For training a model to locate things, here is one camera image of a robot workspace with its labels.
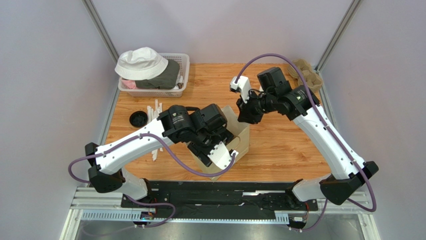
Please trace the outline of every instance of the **pink cloth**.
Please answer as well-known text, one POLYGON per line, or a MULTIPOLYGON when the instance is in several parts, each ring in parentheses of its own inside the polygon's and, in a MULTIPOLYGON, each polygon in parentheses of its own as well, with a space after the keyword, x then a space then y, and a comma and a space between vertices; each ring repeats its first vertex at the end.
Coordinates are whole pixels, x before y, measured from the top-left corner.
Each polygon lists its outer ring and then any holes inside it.
POLYGON ((136 82, 133 80, 124 80, 121 78, 121 82, 128 88, 128 89, 138 89, 136 87, 136 82))

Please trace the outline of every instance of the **metal floor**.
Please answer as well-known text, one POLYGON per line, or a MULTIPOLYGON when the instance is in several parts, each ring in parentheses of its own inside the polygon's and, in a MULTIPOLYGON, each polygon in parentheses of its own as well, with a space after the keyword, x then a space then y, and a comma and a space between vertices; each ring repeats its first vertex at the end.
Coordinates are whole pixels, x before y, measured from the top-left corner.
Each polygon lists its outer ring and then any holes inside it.
MULTIPOLYGON (((307 226, 318 215, 310 214, 307 226)), ((125 221, 81 221, 80 227, 90 234, 107 234, 131 226, 125 221)), ((132 228, 104 237, 87 236, 81 231, 76 240, 363 240, 364 235, 356 214, 326 214, 312 231, 289 231, 286 225, 222 224, 222 223, 166 223, 154 228, 132 228)))

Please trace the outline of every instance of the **white plastic basket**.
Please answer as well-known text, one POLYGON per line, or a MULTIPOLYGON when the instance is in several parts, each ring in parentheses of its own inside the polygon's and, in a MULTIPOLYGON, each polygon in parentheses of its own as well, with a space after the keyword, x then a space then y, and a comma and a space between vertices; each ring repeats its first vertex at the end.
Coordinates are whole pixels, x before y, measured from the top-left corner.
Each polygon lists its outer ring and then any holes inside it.
POLYGON ((159 53, 165 59, 176 61, 180 66, 180 75, 183 76, 183 87, 181 89, 127 89, 122 81, 118 79, 118 89, 127 92, 133 97, 182 97, 182 93, 187 88, 188 76, 190 75, 190 56, 185 53, 159 53))

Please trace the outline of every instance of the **white bucket hat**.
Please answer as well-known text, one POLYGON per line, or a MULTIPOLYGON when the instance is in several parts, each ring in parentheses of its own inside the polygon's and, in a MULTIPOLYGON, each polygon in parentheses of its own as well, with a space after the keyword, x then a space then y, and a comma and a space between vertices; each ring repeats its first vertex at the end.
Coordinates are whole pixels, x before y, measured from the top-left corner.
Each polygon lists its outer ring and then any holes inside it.
POLYGON ((120 55, 115 72, 127 80, 147 80, 160 75, 169 61, 149 47, 126 51, 120 55))

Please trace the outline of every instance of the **cable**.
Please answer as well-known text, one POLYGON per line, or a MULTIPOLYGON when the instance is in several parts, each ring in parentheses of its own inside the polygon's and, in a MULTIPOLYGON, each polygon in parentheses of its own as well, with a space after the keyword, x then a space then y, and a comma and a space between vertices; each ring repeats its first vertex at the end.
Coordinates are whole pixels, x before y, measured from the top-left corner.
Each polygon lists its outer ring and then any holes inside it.
POLYGON ((102 153, 98 153, 98 154, 95 154, 95 155, 89 155, 89 156, 80 157, 80 158, 78 158, 78 159, 76 159, 76 160, 72 161, 72 162, 68 165, 68 173, 69 173, 69 175, 71 176, 71 178, 73 178, 73 179, 74 179, 74 180, 76 180, 76 181, 79 181, 79 182, 81 182, 81 183, 85 183, 85 184, 90 184, 90 181, 87 181, 87 180, 81 179, 81 178, 77 177, 76 175, 74 175, 73 170, 72 170, 72 167, 73 167, 73 165, 74 165, 74 164, 76 164, 76 163, 78 163, 78 162, 81 162, 81 161, 84 161, 84 160, 87 160, 87 159, 93 159, 93 158, 101 157, 101 156, 103 156, 103 155, 104 155, 104 154, 102 154, 102 153))
POLYGON ((261 90, 259 90, 259 89, 255 89, 255 88, 251 88, 249 91, 253 91, 253 92, 258 92, 258 93, 262 93, 262 91, 261 90))
POLYGON ((176 207, 175 205, 168 203, 168 202, 161 202, 161 203, 143 203, 143 202, 138 202, 135 199, 129 197, 128 195, 125 195, 126 198, 128 198, 132 203, 140 205, 140 206, 144 206, 144 207, 156 207, 156 206, 168 206, 171 207, 173 209, 173 212, 170 214, 170 216, 168 216, 166 219, 157 222, 155 224, 152 225, 138 225, 138 227, 143 227, 143 228, 154 228, 154 227, 158 227, 160 225, 165 224, 169 219, 173 218, 173 216, 176 213, 176 207))
POLYGON ((292 227, 290 227, 290 228, 288 228, 288 229, 289 229, 289 230, 294 230, 294 231, 296 231, 296 232, 298 232, 298 233, 302 233, 302 232, 309 232, 309 231, 313 230, 316 226, 318 226, 318 224, 319 224, 319 223, 321 222, 321 220, 323 219, 324 214, 326 213, 326 207, 327 207, 327 204, 328 204, 328 203, 329 203, 329 200, 328 200, 328 199, 325 199, 324 207, 322 208, 321 214, 319 215, 318 220, 316 220, 316 222, 315 222, 312 226, 310 226, 310 227, 308 227, 308 228, 304 228, 304 229, 292 228, 292 227))
POLYGON ((157 212, 158 212, 158 209, 157 209, 157 207, 155 207, 155 213, 154 213, 154 216, 155 216, 155 215, 157 215, 157 212))
POLYGON ((74 175, 74 173, 73 173, 73 171, 72 171, 72 167, 73 167, 73 165, 74 164, 76 164, 76 163, 78 163, 78 162, 81 162, 81 161, 83 161, 83 160, 87 160, 87 159, 93 159, 93 158, 98 158, 98 157, 101 157, 101 156, 104 156, 104 155, 106 155, 106 154, 109 154, 109 153, 111 153, 112 151, 114 151, 114 150, 116 150, 116 149, 118 149, 118 148, 120 148, 120 147, 122 147, 123 145, 126 145, 126 144, 128 144, 128 143, 130 143, 130 142, 132 142, 132 141, 134 141, 134 140, 136 140, 136 139, 141 139, 141 138, 143 138, 143 137, 151 137, 151 138, 154 138, 154 139, 156 139, 161 145, 163 145, 163 147, 166 149, 166 151, 168 152, 168 154, 170 154, 170 156, 179 164, 179 165, 181 165, 184 169, 186 169, 187 171, 189 171, 190 173, 192 173, 192 174, 195 174, 195 175, 198 175, 198 176, 201 176, 201 177, 206 177, 206 178, 212 178, 212 177, 217 177, 217 176, 219 176, 219 175, 222 175, 222 174, 224 174, 224 173, 226 173, 226 172, 228 172, 228 170, 229 169, 231 169, 231 167, 234 165, 234 163, 235 163, 235 157, 236 157, 236 154, 234 153, 233 155, 232 155, 232 158, 231 158, 231 161, 230 161, 230 163, 228 164, 228 166, 225 168, 225 169, 223 169, 223 170, 221 170, 221 171, 219 171, 219 172, 216 172, 216 173, 204 173, 204 172, 198 172, 198 171, 195 171, 195 170, 193 170, 192 168, 190 168, 189 166, 187 166, 185 163, 183 163, 173 152, 172 152, 172 150, 169 148, 169 146, 167 146, 167 144, 160 138, 160 137, 158 137, 157 135, 154 135, 154 134, 152 134, 152 133, 141 133, 141 134, 139 134, 139 135, 135 135, 135 136, 132 136, 132 137, 130 137, 130 138, 128 138, 128 139, 126 139, 126 140, 124 140, 124 141, 122 141, 122 142, 120 142, 120 143, 118 143, 117 145, 115 145, 115 146, 113 146, 113 147, 111 147, 110 149, 108 149, 108 150, 106 150, 106 151, 104 151, 103 153, 98 153, 98 154, 95 154, 95 155, 89 155, 89 156, 84 156, 84 157, 80 157, 80 158, 78 158, 78 159, 76 159, 76 160, 74 160, 74 161, 72 161, 69 165, 68 165, 68 173, 69 173, 69 175, 73 178, 73 179, 75 179, 76 181, 79 181, 79 182, 82 182, 82 183, 85 183, 85 184, 90 184, 90 181, 87 181, 87 180, 84 180, 84 179, 81 179, 81 178, 79 178, 79 177, 77 177, 76 175, 74 175))
POLYGON ((192 168, 190 168, 189 166, 185 165, 185 163, 183 163, 173 152, 172 150, 169 148, 169 146, 167 146, 167 144, 157 135, 151 134, 151 133, 141 133, 139 134, 139 136, 141 138, 143 137, 151 137, 156 139, 161 145, 163 145, 163 147, 165 148, 165 150, 168 152, 168 154, 170 154, 170 156, 179 164, 181 165, 184 169, 188 170, 190 173, 193 173, 195 175, 201 176, 201 177, 206 177, 206 178, 212 178, 212 177, 216 177, 219 175, 222 175, 226 172, 228 172, 229 169, 231 169, 231 167, 234 165, 235 163, 235 157, 236 154, 234 153, 232 155, 231 161, 228 164, 228 166, 223 169, 222 171, 216 172, 216 173, 204 173, 204 172, 198 172, 193 170, 192 168))
MULTIPOLYGON (((250 64, 252 64, 254 61, 256 61, 256 60, 258 60, 258 59, 261 59, 261 58, 264 58, 264 57, 277 57, 277 58, 280 58, 280 59, 282 59, 282 60, 284 60, 284 61, 286 61, 288 64, 290 64, 290 66, 292 66, 293 67, 293 69, 297 72, 297 75, 300 77, 300 79, 301 79, 301 81, 303 82, 303 86, 304 86, 304 89, 305 89, 305 91, 306 91, 306 95, 307 95, 307 98, 309 99, 309 102, 310 102, 310 104, 312 105, 312 108, 313 108, 313 110, 315 111, 315 113, 316 113, 316 115, 318 116, 318 118, 319 118, 319 120, 321 121, 321 123, 324 125, 324 127, 328 130, 328 132, 331 134, 331 136, 334 138, 334 140, 337 142, 337 144, 341 147, 341 149, 343 150, 343 152, 347 155, 347 157, 349 158, 349 160, 350 160, 350 162, 351 163, 353 163, 353 165, 356 167, 356 169, 358 170, 358 172, 361 174, 361 176, 362 176, 362 178, 364 179, 364 181, 365 181, 365 184, 367 185, 367 188, 368 188, 368 191, 369 191, 369 193, 370 193, 370 196, 371 196, 371 201, 372 201, 372 208, 367 208, 367 207, 365 207, 365 206, 363 206, 363 205, 361 205, 361 204, 359 204, 358 202, 356 202, 356 201, 354 201, 354 200, 352 200, 352 199, 350 199, 350 198, 348 198, 348 201, 349 202, 351 202, 351 203, 353 203, 353 204, 355 204, 356 206, 358 206, 358 207, 360 207, 360 208, 362 208, 362 209, 364 209, 365 211, 368 211, 368 212, 375 212, 376 211, 376 209, 377 209, 377 202, 376 202, 376 196, 374 195, 374 192, 373 192, 373 188, 372 188, 372 186, 371 186, 371 184, 370 184, 370 181, 369 181, 369 179, 368 179, 368 177, 366 176, 366 174, 364 173, 364 171, 363 171, 363 169, 358 165, 358 163, 357 163, 357 161, 354 159, 354 157, 351 155, 351 153, 349 152, 349 150, 345 147, 345 145, 343 144, 343 142, 337 137, 337 135, 335 134, 335 132, 330 128, 330 126, 328 125, 328 123, 326 122, 326 120, 323 118, 323 116, 321 115, 321 113, 320 113, 320 111, 318 110, 318 108, 317 108, 317 106, 315 105, 315 103, 314 103, 314 100, 312 99, 312 96, 311 96, 311 94, 309 94, 310 93, 310 90, 309 90, 309 87, 308 87, 308 84, 306 83, 306 80, 305 80, 305 78, 304 78, 304 76, 303 76, 303 74, 302 74, 302 72, 299 70, 299 68, 290 60, 290 59, 288 59, 287 57, 285 57, 285 56, 283 56, 283 55, 280 55, 280 54, 276 54, 276 53, 265 53, 265 54, 262 54, 262 55, 259 55, 259 56, 257 56, 257 57, 255 57, 255 58, 253 58, 252 60, 250 60, 250 61, 248 61, 243 67, 242 67, 242 69, 241 69, 241 71, 239 71, 239 73, 238 73, 238 76, 236 77, 236 79, 235 79, 235 83, 237 83, 238 82, 238 80, 240 79, 240 77, 241 77, 241 75, 243 74, 243 72, 244 72, 244 70, 246 70, 246 68, 250 65, 250 64)), ((311 226, 311 227, 309 227, 309 228, 307 228, 307 229, 305 229, 304 231, 306 231, 306 230, 311 230, 311 229, 313 229, 315 226, 317 226, 317 224, 320 222, 320 220, 322 219, 322 216, 324 215, 324 212, 325 212, 325 209, 326 209, 326 205, 327 205, 327 202, 328 202, 328 200, 326 199, 325 200, 325 204, 324 204, 324 209, 322 210, 322 213, 321 213, 321 216, 318 218, 318 220, 316 221, 316 223, 313 225, 313 226, 311 226)))
POLYGON ((304 217, 306 218, 306 221, 308 221, 308 217, 309 217, 309 205, 307 202, 304 203, 306 205, 306 213, 304 215, 304 217))

